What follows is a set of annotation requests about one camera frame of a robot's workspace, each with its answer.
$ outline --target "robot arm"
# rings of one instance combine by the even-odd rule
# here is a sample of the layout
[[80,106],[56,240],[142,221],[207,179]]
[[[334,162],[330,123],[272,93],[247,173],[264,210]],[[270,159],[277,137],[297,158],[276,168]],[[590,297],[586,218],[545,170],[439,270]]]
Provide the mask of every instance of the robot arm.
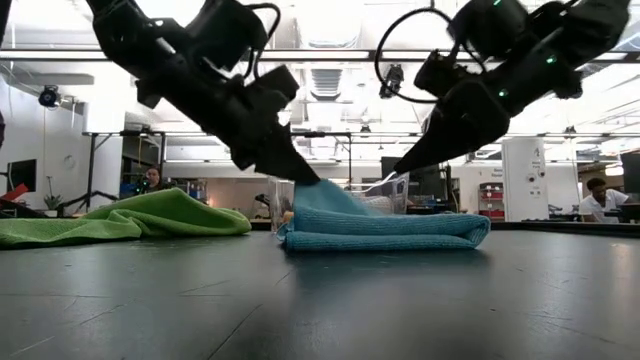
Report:
[[[529,14],[517,0],[471,0],[449,20],[453,56],[433,52],[414,84],[438,98],[423,137],[399,161],[399,173],[447,161],[496,141],[510,119],[549,92],[582,94],[576,69],[612,49],[629,20],[629,0],[550,2]],[[480,74],[455,63],[460,44],[479,62],[502,63]]]
[[298,90],[287,68],[256,76],[249,85],[241,75],[227,78],[220,71],[231,70],[248,52],[249,67],[256,65],[251,60],[271,34],[253,10],[271,8],[279,16],[275,5],[207,0],[183,28],[173,19],[147,18],[133,0],[87,2],[105,55],[139,79],[140,103],[153,108],[165,98],[225,143],[241,170],[255,165],[257,172],[285,179],[319,180],[295,150],[289,127],[278,122]]

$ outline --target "ceiling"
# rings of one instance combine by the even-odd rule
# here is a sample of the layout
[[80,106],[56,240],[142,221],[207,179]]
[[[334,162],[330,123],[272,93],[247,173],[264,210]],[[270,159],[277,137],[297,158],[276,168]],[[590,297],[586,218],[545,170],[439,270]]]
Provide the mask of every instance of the ceiling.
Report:
[[[202,0],[157,1],[138,0],[139,5],[152,17],[174,16],[187,23],[197,13]],[[400,15],[429,5],[425,0],[280,0],[275,1],[282,10],[282,20],[269,44],[270,49],[320,49],[324,46],[342,49],[375,49],[386,28]],[[530,9],[546,1],[528,0]],[[436,6],[453,16],[466,1],[436,0]],[[632,6],[633,18],[627,33],[616,50],[637,51],[640,48],[640,22]],[[273,15],[261,12],[265,26],[271,26]],[[7,31],[4,48],[10,49],[98,49],[91,30],[90,14],[81,0],[14,0],[10,16],[11,29]],[[408,20],[389,38],[386,48],[448,49],[452,45],[445,25],[437,18],[421,15]],[[92,97],[95,79],[110,72],[122,71],[106,62],[15,62],[5,63],[13,73],[15,83],[37,89],[56,81],[61,93],[80,101]],[[263,71],[278,64],[262,64]],[[280,115],[290,121],[294,129],[324,131],[354,131],[369,125],[373,132],[419,132],[422,121],[431,110],[430,105],[411,104],[399,99],[381,100],[380,84],[369,62],[327,63],[289,62],[286,64],[301,85],[298,96]],[[383,64],[383,71],[389,64]],[[402,93],[432,98],[411,83],[420,63],[400,64],[405,82]],[[234,72],[243,71],[239,64]],[[543,98],[512,120],[509,133],[560,133],[575,126],[580,133],[640,133],[640,65],[588,65],[583,69],[585,94],[582,98],[561,101]],[[135,101],[133,88],[124,91],[131,99],[127,121],[145,123],[163,131],[197,132],[199,127],[162,101],[153,110]],[[336,101],[327,101],[327,97]],[[195,140],[183,139],[192,144]],[[385,155],[402,155],[417,138],[375,137],[360,138],[354,146],[356,159],[370,159]],[[547,158],[571,158],[572,150],[580,155],[615,155],[621,151],[640,148],[637,138],[603,138],[597,135],[566,142],[562,138],[547,139]],[[178,138],[172,142],[180,144]],[[309,158],[344,158],[342,144],[333,138],[300,139],[298,148]],[[217,144],[215,139],[210,144]],[[499,144],[488,145],[479,152],[480,157],[499,155]],[[224,151],[216,151],[226,156]]]

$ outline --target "white pillar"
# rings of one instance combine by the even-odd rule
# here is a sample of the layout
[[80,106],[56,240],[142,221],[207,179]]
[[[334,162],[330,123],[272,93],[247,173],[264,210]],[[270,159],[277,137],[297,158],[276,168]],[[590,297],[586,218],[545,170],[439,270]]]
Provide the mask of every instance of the white pillar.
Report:
[[[119,68],[96,76],[91,99],[85,104],[84,131],[104,133],[124,130],[126,108],[132,102],[130,97],[135,96],[134,94],[130,85],[130,76]],[[118,196],[122,138],[112,136],[103,142],[106,138],[106,136],[98,136],[96,139],[96,145],[101,145],[94,153],[91,189]],[[110,203],[111,201],[96,196],[91,199],[89,210]]]
[[542,138],[502,143],[506,221],[548,219],[549,199]]

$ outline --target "folded towel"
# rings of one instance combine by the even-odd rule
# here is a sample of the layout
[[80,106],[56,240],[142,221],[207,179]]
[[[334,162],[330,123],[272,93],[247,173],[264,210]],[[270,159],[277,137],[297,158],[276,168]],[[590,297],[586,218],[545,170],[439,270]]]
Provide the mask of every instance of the folded towel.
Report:
[[296,185],[293,219],[278,234],[291,251],[473,249],[489,225],[479,215],[383,215],[322,180]]
[[79,219],[0,220],[0,248],[83,245],[118,239],[238,235],[251,223],[237,211],[214,209],[180,189],[121,200]]

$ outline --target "table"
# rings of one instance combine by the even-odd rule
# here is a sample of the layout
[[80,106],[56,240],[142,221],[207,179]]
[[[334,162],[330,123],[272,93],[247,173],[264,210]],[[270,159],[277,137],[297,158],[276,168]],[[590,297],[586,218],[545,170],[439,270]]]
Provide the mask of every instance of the table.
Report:
[[640,242],[287,256],[268,233],[0,252],[0,359],[638,359]]

